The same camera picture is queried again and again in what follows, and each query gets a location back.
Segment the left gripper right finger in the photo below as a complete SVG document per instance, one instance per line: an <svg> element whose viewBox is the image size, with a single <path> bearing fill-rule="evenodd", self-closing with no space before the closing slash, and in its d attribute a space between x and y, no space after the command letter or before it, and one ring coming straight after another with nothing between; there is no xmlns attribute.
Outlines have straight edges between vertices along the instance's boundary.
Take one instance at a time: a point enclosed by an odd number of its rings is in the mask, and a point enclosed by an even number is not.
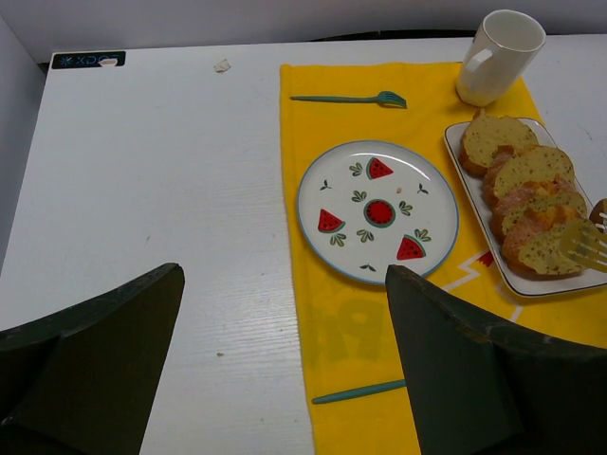
<svg viewBox="0 0 607 455"><path fill-rule="evenodd" d="M525 328L392 265L386 291L425 454L602 454L606 352Z"/></svg>

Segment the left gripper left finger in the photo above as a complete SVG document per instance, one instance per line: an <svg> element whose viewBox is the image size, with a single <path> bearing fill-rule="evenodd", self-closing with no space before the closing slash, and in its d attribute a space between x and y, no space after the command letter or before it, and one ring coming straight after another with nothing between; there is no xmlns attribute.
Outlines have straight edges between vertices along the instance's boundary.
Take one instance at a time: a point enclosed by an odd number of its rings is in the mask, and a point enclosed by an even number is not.
<svg viewBox="0 0 607 455"><path fill-rule="evenodd" d="M167 263L2 331L2 453L139 453L184 287Z"/></svg>

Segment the metal serving tongs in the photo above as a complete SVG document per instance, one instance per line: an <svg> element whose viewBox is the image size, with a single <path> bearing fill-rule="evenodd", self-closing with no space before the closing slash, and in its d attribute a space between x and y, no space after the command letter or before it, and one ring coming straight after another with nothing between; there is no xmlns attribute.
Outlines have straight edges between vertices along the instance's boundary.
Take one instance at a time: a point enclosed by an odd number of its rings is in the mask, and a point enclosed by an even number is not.
<svg viewBox="0 0 607 455"><path fill-rule="evenodd" d="M589 219L576 219L565 225L559 251L586 268L606 272L606 234Z"/></svg>

